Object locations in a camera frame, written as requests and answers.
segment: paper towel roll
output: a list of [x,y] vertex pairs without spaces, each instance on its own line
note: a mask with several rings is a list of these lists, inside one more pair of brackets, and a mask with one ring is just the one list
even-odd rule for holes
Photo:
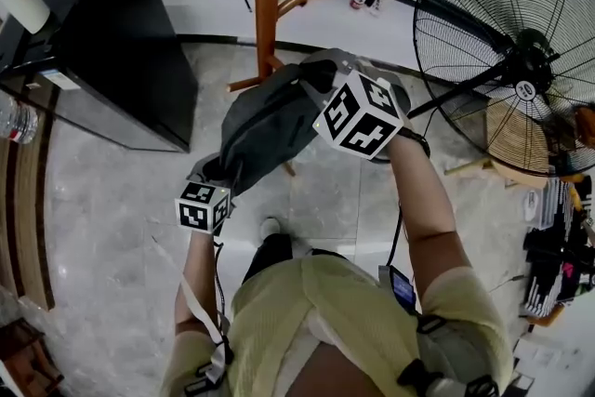
[[31,33],[41,30],[49,17],[43,0],[0,0],[8,12]]

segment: wrist strap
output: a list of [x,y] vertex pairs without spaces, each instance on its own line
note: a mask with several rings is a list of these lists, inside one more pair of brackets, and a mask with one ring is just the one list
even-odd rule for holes
[[424,138],[420,134],[417,134],[416,132],[412,131],[408,127],[402,127],[401,129],[399,129],[397,134],[400,136],[403,136],[404,138],[408,138],[408,139],[414,140],[415,142],[418,142],[419,145],[423,148],[426,155],[428,157],[430,157],[430,145],[426,141],[426,138]]

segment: water bottle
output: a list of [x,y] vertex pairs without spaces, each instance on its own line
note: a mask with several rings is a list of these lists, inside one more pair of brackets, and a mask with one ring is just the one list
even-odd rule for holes
[[0,138],[27,144],[35,137],[37,123],[35,108],[19,103],[0,91]]

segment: person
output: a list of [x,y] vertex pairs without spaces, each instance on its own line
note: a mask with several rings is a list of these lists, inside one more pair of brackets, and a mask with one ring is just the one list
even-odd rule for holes
[[[438,175],[416,140],[396,135],[387,150],[421,315],[339,255],[319,250],[293,258],[291,239],[274,220],[266,220],[269,236],[232,303],[229,395],[419,395],[435,389],[428,376],[466,385],[486,375],[496,393],[508,385],[512,354],[506,328],[469,263]],[[216,323],[214,274],[213,239],[193,232],[184,277]],[[420,334],[420,320],[428,316],[438,317],[440,326]],[[192,395],[184,386],[216,348],[181,290],[175,322],[161,388],[167,397]],[[412,363],[422,363],[423,370],[414,373],[424,376],[421,384],[400,379]]]

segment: black pants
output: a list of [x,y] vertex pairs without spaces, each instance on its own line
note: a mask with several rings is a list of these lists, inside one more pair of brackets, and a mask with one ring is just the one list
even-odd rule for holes
[[[312,254],[332,255],[333,257],[345,259],[345,257],[339,253],[320,250],[318,248],[314,248],[312,250]],[[269,268],[271,265],[281,263],[282,261],[292,259],[293,257],[293,253],[291,251],[291,237],[289,235],[275,233],[274,235],[268,236],[258,248],[254,258],[252,258],[252,263],[250,264],[248,273],[245,274],[242,283],[245,283],[255,274]]]

